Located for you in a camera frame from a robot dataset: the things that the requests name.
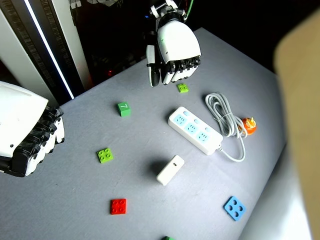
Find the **green building block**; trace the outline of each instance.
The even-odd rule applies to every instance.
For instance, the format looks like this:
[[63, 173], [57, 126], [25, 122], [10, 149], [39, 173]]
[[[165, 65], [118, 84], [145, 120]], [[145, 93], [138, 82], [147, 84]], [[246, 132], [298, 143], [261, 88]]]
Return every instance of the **green building block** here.
[[114, 159], [114, 156], [112, 155], [110, 148], [102, 149], [102, 150], [98, 151], [97, 154], [100, 159], [100, 163], [102, 163], [102, 164]]
[[131, 114], [131, 109], [126, 101], [118, 103], [118, 109], [121, 117], [130, 116]]
[[182, 83], [182, 84], [178, 84], [177, 86], [178, 86], [178, 89], [179, 89], [180, 93], [189, 92], [189, 88], [188, 88], [187, 84]]

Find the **gray cable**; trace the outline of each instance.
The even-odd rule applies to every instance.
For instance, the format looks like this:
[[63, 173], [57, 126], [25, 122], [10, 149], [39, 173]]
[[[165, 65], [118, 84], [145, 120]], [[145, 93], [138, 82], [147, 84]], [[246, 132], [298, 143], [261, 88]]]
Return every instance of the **gray cable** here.
[[226, 153], [222, 147], [218, 148], [218, 150], [224, 153], [230, 160], [238, 163], [242, 162], [246, 157], [246, 149], [242, 138], [246, 138], [248, 135], [244, 123], [239, 117], [232, 113], [228, 99], [222, 93], [215, 92], [208, 94], [205, 97], [205, 103], [214, 119], [218, 122], [221, 134], [227, 138], [230, 136], [236, 136], [236, 138], [240, 140], [242, 157], [240, 159], [234, 158]]

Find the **table surface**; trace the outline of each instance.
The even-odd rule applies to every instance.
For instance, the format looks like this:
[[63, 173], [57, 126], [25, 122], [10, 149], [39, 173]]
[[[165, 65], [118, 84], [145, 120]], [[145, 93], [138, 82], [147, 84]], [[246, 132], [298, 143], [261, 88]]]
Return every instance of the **table surface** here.
[[[1, 239], [235, 240], [240, 236], [285, 145], [283, 107], [276, 76], [203, 28], [195, 31], [201, 65], [184, 82], [149, 86], [143, 60], [62, 106], [65, 142], [34, 174], [0, 174]], [[246, 159], [203, 154], [167, 123], [184, 106], [219, 131], [204, 102], [224, 93], [239, 117], [258, 129], [244, 140]], [[117, 103], [128, 102], [121, 118]], [[235, 137], [223, 148], [240, 154]], [[97, 151], [111, 148], [101, 164]], [[156, 174], [174, 156], [184, 166], [167, 186]], [[246, 207], [240, 221], [223, 209], [236, 196]], [[127, 199], [127, 214], [110, 215], [110, 200]]]

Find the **orange object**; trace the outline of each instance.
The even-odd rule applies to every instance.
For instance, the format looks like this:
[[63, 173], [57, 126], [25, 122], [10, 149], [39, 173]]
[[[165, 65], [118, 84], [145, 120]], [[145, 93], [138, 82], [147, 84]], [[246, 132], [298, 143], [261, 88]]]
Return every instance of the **orange object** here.
[[253, 134], [257, 130], [257, 124], [253, 117], [246, 117], [242, 119], [242, 122], [244, 124], [244, 128], [248, 132], [248, 135]]

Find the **blue building block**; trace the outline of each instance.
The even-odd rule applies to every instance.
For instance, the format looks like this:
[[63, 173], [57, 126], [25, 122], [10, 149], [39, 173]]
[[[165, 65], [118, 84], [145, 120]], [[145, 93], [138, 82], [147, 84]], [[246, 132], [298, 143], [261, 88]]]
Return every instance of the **blue building block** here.
[[224, 205], [224, 210], [235, 221], [239, 221], [241, 216], [245, 213], [246, 207], [235, 196], [230, 197], [229, 201]]

